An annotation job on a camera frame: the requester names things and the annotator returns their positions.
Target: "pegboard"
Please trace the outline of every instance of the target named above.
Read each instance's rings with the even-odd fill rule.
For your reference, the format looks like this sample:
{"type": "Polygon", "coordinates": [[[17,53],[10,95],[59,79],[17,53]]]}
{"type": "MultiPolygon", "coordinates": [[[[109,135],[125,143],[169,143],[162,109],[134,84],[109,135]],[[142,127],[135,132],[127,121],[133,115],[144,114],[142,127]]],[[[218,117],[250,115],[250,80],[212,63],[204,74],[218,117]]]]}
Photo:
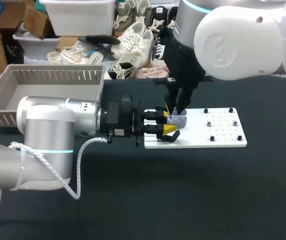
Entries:
{"type": "MultiPolygon", "coordinates": [[[[204,113],[204,108],[187,109],[186,127],[180,129],[180,136],[174,143],[158,141],[154,134],[145,133],[145,147],[147,149],[240,148],[247,145],[235,108],[207,108],[207,110],[208,112],[204,113]]],[[[156,122],[145,120],[144,124],[155,125],[156,122]]]]}

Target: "gray plastic basket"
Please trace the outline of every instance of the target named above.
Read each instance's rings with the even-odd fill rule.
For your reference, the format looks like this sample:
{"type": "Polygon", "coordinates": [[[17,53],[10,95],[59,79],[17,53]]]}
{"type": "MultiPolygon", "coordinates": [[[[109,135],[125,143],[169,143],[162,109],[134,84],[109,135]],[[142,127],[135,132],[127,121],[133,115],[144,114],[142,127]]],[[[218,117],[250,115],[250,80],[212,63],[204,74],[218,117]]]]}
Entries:
{"type": "Polygon", "coordinates": [[[103,65],[8,65],[0,75],[0,127],[17,127],[16,112],[25,96],[100,102],[103,65]]]}

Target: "sneaker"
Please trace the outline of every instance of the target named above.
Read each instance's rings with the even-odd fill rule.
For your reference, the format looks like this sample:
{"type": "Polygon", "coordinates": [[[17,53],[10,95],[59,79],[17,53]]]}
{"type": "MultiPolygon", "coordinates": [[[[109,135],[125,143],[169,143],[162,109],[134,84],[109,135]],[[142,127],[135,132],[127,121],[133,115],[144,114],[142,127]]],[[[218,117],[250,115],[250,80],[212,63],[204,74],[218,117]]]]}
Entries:
{"type": "Polygon", "coordinates": [[[116,4],[117,17],[114,21],[114,34],[118,37],[131,24],[135,15],[136,3],[134,0],[125,0],[125,2],[118,2],[116,4]]]}
{"type": "Polygon", "coordinates": [[[155,37],[157,37],[162,27],[166,27],[167,25],[167,12],[167,8],[163,6],[154,7],[152,9],[152,23],[148,29],[152,30],[155,37]]]}
{"type": "Polygon", "coordinates": [[[142,61],[140,52],[123,55],[107,72],[104,79],[127,79],[142,61]]]}
{"type": "Polygon", "coordinates": [[[117,39],[121,41],[119,45],[112,45],[111,51],[114,58],[120,59],[124,54],[129,53],[135,45],[136,35],[142,35],[145,31],[145,25],[142,22],[136,22],[130,25],[122,35],[117,39]]]}
{"type": "Polygon", "coordinates": [[[154,43],[153,52],[151,55],[151,65],[153,67],[166,65],[165,61],[163,60],[165,45],[162,44],[161,39],[162,38],[158,36],[154,43]]]}
{"type": "Polygon", "coordinates": [[[143,67],[135,70],[134,78],[136,79],[158,79],[168,77],[169,69],[167,66],[155,66],[151,68],[143,67]]]}
{"type": "Polygon", "coordinates": [[[135,11],[134,22],[145,23],[145,27],[150,26],[152,16],[152,5],[149,0],[140,0],[135,11]]]}
{"type": "Polygon", "coordinates": [[[82,41],[78,41],[73,45],[73,46],[66,46],[63,47],[61,49],[62,50],[66,50],[68,52],[80,52],[80,53],[84,53],[87,54],[89,53],[89,51],[91,51],[93,49],[92,46],[82,42],[82,41]]]}
{"type": "Polygon", "coordinates": [[[49,54],[47,54],[47,59],[49,64],[59,64],[59,65],[90,64],[88,58],[86,58],[85,53],[76,51],[66,51],[64,49],[61,50],[60,52],[50,52],[49,54]]]}
{"type": "Polygon", "coordinates": [[[178,7],[177,6],[172,7],[172,9],[169,11],[169,14],[168,14],[168,25],[167,25],[167,27],[169,29],[174,29],[177,11],[178,11],[178,7]]]}
{"type": "Polygon", "coordinates": [[[139,52],[142,55],[142,62],[138,68],[148,64],[149,56],[153,50],[154,36],[151,30],[147,30],[142,36],[137,35],[137,40],[130,53],[139,52]]]}

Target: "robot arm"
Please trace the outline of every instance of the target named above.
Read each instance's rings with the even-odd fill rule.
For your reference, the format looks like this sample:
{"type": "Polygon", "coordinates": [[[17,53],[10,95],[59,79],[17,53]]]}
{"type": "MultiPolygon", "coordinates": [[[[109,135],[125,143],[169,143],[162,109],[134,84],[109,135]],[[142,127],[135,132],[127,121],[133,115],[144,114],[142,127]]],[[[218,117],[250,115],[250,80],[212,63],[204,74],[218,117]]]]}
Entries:
{"type": "MultiPolygon", "coordinates": [[[[74,137],[89,139],[105,135],[113,138],[135,136],[136,146],[144,133],[174,142],[179,131],[167,125],[167,112],[161,107],[144,111],[140,102],[132,105],[131,96],[110,102],[106,109],[97,102],[57,97],[27,96],[18,106],[17,125],[25,135],[24,145],[41,154],[69,183],[72,173],[74,137]],[[144,125],[144,119],[156,125],[144,125]]],[[[0,189],[55,190],[62,188],[52,171],[32,154],[0,145],[0,189]]]]}
{"type": "Polygon", "coordinates": [[[160,36],[175,79],[166,82],[164,100],[170,113],[189,105],[205,72],[222,80],[286,74],[284,2],[182,0],[173,32],[163,28],[160,36]]]}

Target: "black mat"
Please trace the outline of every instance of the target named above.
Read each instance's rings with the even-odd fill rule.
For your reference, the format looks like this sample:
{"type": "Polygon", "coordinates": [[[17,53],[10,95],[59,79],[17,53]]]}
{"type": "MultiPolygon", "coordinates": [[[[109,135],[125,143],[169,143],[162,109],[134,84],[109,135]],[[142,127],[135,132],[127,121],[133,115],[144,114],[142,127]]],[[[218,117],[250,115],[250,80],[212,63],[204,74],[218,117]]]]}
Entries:
{"type": "MultiPolygon", "coordinates": [[[[102,105],[131,93],[153,108],[165,92],[149,80],[109,81],[102,105]]],[[[247,147],[94,143],[83,154],[80,200],[64,189],[4,191],[0,240],[286,240],[286,79],[200,83],[190,107],[237,108],[247,147]]],[[[0,129],[0,144],[11,141],[23,136],[0,129]]]]}

